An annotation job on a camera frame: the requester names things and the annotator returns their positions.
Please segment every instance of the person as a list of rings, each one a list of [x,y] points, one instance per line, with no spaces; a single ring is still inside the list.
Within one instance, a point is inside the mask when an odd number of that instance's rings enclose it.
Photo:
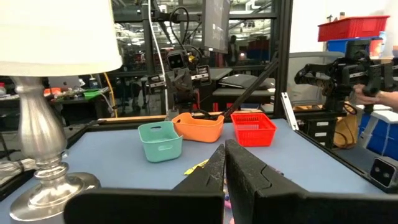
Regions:
[[[391,107],[395,112],[398,112],[398,91],[385,92],[379,91],[375,97],[365,96],[362,89],[365,86],[358,84],[354,86],[356,103],[359,105],[380,104]]]
[[[228,54],[226,56],[226,64],[229,67],[235,66],[238,62],[239,54],[238,47],[236,46],[236,36],[232,35],[231,40],[228,42]]]

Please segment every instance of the sticker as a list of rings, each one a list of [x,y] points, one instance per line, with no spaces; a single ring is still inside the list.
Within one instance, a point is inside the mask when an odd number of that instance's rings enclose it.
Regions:
[[[328,126],[329,122],[325,121],[325,122],[317,122],[317,126]]]
[[[315,133],[315,137],[325,137],[326,133]]]

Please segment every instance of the blue storage bin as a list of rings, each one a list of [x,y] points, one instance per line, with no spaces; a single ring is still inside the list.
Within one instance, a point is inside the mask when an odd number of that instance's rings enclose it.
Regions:
[[[388,136],[398,141],[398,124],[392,124],[390,126],[390,133],[388,134]]]
[[[338,40],[329,40],[328,41],[328,51],[331,52],[341,52],[346,53],[346,44],[350,40],[373,40],[373,39],[380,39],[380,37],[361,37],[361,38],[350,38],[350,39],[338,39]]]
[[[388,139],[386,151],[383,156],[388,156],[398,161],[398,141],[395,139]]]
[[[364,131],[364,128],[359,129],[358,138],[363,131]],[[385,138],[386,137],[379,136],[378,134],[372,134],[371,140],[368,143],[368,149],[372,152],[375,152],[375,153],[381,155],[383,152]]]
[[[138,127],[138,132],[149,162],[162,162],[181,156],[182,136],[175,132],[173,122],[143,124]]]
[[[369,114],[363,114],[361,118],[361,124],[359,125],[360,129],[365,129],[370,120]],[[373,130],[372,134],[377,134],[378,136],[386,136],[387,135],[387,123],[385,121],[378,121],[376,127]]]

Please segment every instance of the table lamp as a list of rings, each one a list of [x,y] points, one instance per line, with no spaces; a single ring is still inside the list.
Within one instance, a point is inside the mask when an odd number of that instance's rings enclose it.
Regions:
[[[49,222],[79,192],[100,186],[92,174],[67,174],[67,140],[44,98],[41,77],[84,75],[121,66],[110,0],[1,0],[0,75],[10,76],[21,105],[22,153],[39,184],[10,208],[13,223]]]

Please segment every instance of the red basket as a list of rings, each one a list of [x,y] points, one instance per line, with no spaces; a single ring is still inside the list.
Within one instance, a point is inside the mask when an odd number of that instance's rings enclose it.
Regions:
[[[390,16],[348,17],[319,25],[318,41],[349,39],[356,37],[378,37],[386,29]]]
[[[265,114],[232,114],[231,118],[241,146],[271,145],[276,125]]]

